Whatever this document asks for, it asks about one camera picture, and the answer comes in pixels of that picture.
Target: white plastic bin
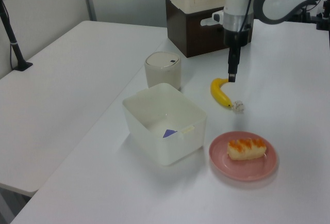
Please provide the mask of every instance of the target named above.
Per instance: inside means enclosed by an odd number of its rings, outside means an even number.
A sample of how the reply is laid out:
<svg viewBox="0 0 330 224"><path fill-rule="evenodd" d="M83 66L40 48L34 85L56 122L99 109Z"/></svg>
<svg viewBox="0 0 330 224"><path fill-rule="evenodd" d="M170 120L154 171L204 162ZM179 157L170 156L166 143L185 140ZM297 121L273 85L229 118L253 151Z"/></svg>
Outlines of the white plastic bin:
<svg viewBox="0 0 330 224"><path fill-rule="evenodd" d="M204 143L206 113L167 83L123 101L134 141L161 165L170 165ZM166 131L177 131L164 138Z"/></svg>

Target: yellow banana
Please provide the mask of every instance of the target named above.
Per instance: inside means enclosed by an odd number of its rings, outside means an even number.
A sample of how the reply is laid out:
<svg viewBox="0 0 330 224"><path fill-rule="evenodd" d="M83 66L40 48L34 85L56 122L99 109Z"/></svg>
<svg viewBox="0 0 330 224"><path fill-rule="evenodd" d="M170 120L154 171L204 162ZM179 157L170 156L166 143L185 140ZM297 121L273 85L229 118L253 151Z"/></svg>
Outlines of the yellow banana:
<svg viewBox="0 0 330 224"><path fill-rule="evenodd" d="M219 104L231 108L233 104L230 98L221 90L221 86L227 82L227 78L214 79L211 83L211 94Z"/></svg>

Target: table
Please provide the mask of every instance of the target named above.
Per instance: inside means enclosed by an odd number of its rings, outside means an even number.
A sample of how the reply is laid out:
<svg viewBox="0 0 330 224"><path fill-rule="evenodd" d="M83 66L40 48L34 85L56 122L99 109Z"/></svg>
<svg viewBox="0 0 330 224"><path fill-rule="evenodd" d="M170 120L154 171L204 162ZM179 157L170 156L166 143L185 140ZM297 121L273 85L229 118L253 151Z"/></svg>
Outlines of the table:
<svg viewBox="0 0 330 224"><path fill-rule="evenodd" d="M0 80L0 187L32 196L167 37L82 22Z"/></svg>
<svg viewBox="0 0 330 224"><path fill-rule="evenodd" d="M182 93L208 115L202 149L163 167L132 142L122 100L147 87L142 67L13 224L328 223L328 34L312 24L258 21L253 32L236 82L223 86L245 104L241 115L209 92L214 78L227 76L228 50L186 59L169 40L158 48L180 54ZM277 171L248 183L220 174L208 148L232 130L271 142Z"/></svg>

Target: bread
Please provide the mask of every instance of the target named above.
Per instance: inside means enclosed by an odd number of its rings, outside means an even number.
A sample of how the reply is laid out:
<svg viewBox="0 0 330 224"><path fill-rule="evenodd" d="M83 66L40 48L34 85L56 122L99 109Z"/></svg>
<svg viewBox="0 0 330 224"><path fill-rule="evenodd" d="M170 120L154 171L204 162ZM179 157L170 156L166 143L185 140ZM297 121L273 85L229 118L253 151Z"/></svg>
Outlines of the bread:
<svg viewBox="0 0 330 224"><path fill-rule="evenodd" d="M235 161L262 157L266 149L267 147L262 139L231 140L227 145L227 153Z"/></svg>

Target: pink plate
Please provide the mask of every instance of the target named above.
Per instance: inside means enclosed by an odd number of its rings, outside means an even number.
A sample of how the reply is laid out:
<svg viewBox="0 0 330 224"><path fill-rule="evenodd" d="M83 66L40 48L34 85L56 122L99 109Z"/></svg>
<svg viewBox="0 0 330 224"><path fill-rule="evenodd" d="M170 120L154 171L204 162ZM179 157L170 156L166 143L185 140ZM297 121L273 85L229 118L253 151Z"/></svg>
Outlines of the pink plate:
<svg viewBox="0 0 330 224"><path fill-rule="evenodd" d="M249 161L234 161L229 158L227 154L228 142L242 138L262 139L267 146L264 156ZM209 155L215 167L223 174L241 181L265 178L276 169L277 165L277 156L272 145L264 138L249 132L234 131L218 136L210 145Z"/></svg>

